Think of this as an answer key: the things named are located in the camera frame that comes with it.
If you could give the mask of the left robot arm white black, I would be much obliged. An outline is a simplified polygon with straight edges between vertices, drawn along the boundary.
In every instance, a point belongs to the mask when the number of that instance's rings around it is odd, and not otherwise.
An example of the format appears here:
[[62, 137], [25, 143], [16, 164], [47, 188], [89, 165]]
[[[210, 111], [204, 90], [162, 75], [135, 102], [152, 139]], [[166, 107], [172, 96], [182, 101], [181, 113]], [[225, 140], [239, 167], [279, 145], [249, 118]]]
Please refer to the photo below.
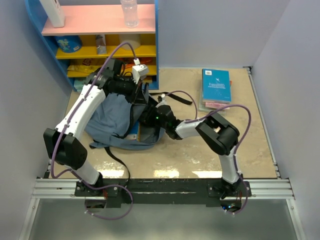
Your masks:
[[108, 94], [120, 94], [132, 104], [147, 102], [143, 79], [149, 72], [148, 67], [136, 58], [131, 78], [125, 78], [121, 74], [122, 65], [118, 59], [107, 58], [102, 67], [87, 76], [78, 99], [64, 119], [43, 133], [51, 165], [65, 166], [66, 171], [86, 185], [86, 191], [92, 196], [99, 196], [104, 184], [102, 174], [90, 164], [87, 149], [80, 142], [87, 123]]

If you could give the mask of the blue illustrated book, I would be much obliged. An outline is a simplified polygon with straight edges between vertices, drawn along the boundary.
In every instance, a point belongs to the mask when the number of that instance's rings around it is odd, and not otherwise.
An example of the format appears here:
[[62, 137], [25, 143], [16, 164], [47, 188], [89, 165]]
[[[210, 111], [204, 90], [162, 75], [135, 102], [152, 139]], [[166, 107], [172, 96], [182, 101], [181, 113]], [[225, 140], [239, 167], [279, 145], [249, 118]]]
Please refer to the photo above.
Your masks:
[[140, 123], [138, 120], [134, 123], [125, 139], [137, 142], [140, 141]]

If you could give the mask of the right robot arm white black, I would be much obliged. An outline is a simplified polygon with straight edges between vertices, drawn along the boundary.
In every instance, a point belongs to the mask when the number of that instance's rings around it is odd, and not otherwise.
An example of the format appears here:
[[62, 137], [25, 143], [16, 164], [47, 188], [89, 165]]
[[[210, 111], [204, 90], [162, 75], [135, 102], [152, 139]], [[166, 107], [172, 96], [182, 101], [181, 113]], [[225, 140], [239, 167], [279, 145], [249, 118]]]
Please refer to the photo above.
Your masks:
[[148, 127], [159, 127], [173, 140], [202, 137], [208, 147], [218, 155], [222, 168], [219, 185], [212, 187], [220, 198], [233, 197], [241, 190], [241, 172], [235, 157], [238, 129], [218, 113], [194, 120], [180, 120], [167, 104], [147, 106], [138, 118]]

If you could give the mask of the blue grey backpack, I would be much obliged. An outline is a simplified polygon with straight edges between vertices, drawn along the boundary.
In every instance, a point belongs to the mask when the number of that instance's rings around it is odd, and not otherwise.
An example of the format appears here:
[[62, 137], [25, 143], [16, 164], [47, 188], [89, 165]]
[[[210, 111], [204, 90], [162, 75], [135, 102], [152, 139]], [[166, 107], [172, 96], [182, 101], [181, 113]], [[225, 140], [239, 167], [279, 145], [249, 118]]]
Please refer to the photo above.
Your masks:
[[156, 126], [146, 126], [140, 123], [139, 141], [128, 140], [125, 137], [136, 121], [139, 121], [146, 106], [156, 106], [158, 101], [153, 96], [166, 96], [185, 105], [191, 105], [194, 101], [186, 100], [171, 92], [147, 92], [147, 104], [133, 104], [127, 102], [124, 95], [110, 93], [106, 99], [97, 107], [88, 121], [85, 132], [92, 138], [90, 144], [92, 149], [104, 149], [109, 157], [123, 165], [126, 164], [111, 152], [111, 147], [129, 151], [144, 151], [151, 149], [165, 134], [165, 130]]

